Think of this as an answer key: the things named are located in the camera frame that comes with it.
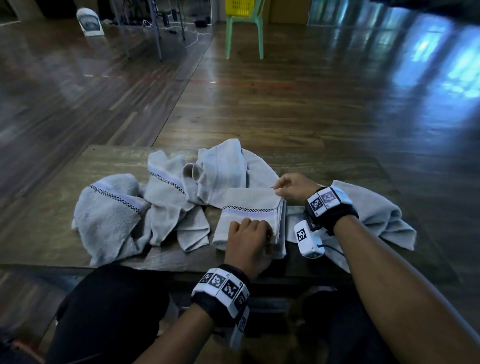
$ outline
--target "wristband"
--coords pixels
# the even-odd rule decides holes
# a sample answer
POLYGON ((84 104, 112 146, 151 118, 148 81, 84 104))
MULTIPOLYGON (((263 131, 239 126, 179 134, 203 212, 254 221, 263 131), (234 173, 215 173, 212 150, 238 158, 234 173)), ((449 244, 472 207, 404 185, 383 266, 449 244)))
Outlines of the wristband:
POLYGON ((218 327, 233 327, 247 306, 249 285, 250 280, 241 270, 222 264, 208 270, 198 282, 192 302, 206 311, 218 327))
POLYGON ((337 221, 347 215, 359 217, 352 201, 338 187, 323 187, 315 192, 305 205, 305 219, 311 231, 326 229, 333 236, 337 221))

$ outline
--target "black cable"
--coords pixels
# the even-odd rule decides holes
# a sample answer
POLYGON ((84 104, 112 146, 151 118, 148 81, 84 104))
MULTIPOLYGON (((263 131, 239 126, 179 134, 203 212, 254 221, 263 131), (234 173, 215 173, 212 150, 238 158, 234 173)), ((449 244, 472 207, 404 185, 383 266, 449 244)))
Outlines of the black cable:
POLYGON ((318 248, 330 248, 332 250, 335 250, 337 253, 339 253, 340 255, 343 255, 345 256, 345 254, 343 254, 341 251, 339 251, 338 249, 330 246, 330 245, 326 245, 326 244, 322 244, 322 245, 317 245, 318 248))

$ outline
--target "person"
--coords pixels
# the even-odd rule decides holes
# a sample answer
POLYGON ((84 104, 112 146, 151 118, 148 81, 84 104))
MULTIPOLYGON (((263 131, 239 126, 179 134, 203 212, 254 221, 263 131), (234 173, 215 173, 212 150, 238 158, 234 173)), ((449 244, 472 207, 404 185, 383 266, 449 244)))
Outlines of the person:
MULTIPOLYGON (((304 204, 320 185, 286 174, 274 186, 304 204)), ((268 266, 270 227, 246 218, 230 226, 225 264, 255 280, 268 266)), ((305 321, 328 344, 329 363, 479 363, 480 338, 414 267, 353 215, 334 226, 355 287, 318 292, 303 305, 305 321)), ((168 293, 159 272, 118 265, 96 269, 60 306, 47 363, 193 363, 215 328, 197 304, 160 338, 168 293)))

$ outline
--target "black and white checkered band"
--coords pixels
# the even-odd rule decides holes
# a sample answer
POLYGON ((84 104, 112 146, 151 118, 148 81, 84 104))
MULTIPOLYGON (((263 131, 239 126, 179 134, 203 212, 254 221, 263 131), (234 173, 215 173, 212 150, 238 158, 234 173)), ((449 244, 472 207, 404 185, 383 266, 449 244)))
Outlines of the black and white checkered band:
POLYGON ((103 196, 106 196, 106 197, 110 197, 110 198, 113 198, 114 200, 118 201, 118 202, 121 202, 123 203, 126 207, 129 207, 131 208, 133 211, 135 211, 137 214, 141 215, 142 214, 142 211, 135 207, 134 205, 132 205, 131 203, 125 201, 124 199, 118 197, 118 196, 115 196, 114 194, 111 194, 110 192, 107 192, 107 191, 104 191, 96 186, 93 186, 92 184, 89 186, 92 190, 94 190, 95 192, 98 192, 99 194, 102 194, 103 196))
POLYGON ((200 292, 219 300, 234 319, 247 304, 250 296, 247 286, 240 279, 220 268, 208 270, 193 289, 192 296, 200 292))
POLYGON ((256 212, 256 213, 272 212, 272 211, 275 211, 275 210, 276 210, 276 208, 259 208, 259 209, 255 209, 255 208, 245 208, 245 207, 232 206, 232 205, 227 205, 227 206, 225 206, 223 209, 226 209, 226 208, 231 208, 231 209, 234 209, 234 210, 245 211, 245 212, 256 212))
POLYGON ((163 178, 162 176, 160 176, 159 174, 156 174, 156 173, 153 173, 152 171, 148 171, 148 173, 150 173, 151 176, 154 176, 156 178, 158 178, 159 180, 161 180, 162 182, 165 182, 165 183, 168 183, 170 185, 172 185, 173 187, 175 187, 177 190, 179 190, 180 192, 182 192, 183 194, 186 194, 185 191, 183 190, 183 188, 181 188, 180 186, 178 186, 177 184, 169 181, 169 180, 166 180, 165 178, 163 178))

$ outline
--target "black pants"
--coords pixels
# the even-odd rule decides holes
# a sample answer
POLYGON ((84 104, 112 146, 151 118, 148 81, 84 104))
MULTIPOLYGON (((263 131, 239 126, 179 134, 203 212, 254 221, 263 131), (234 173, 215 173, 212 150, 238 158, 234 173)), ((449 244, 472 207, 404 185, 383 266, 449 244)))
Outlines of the black pants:
MULTIPOLYGON (((167 310, 158 275, 118 265, 88 275, 58 309, 47 363, 132 363, 155 341, 167 310)), ((303 314, 327 342, 329 363, 396 363, 354 289, 319 292, 303 314)))

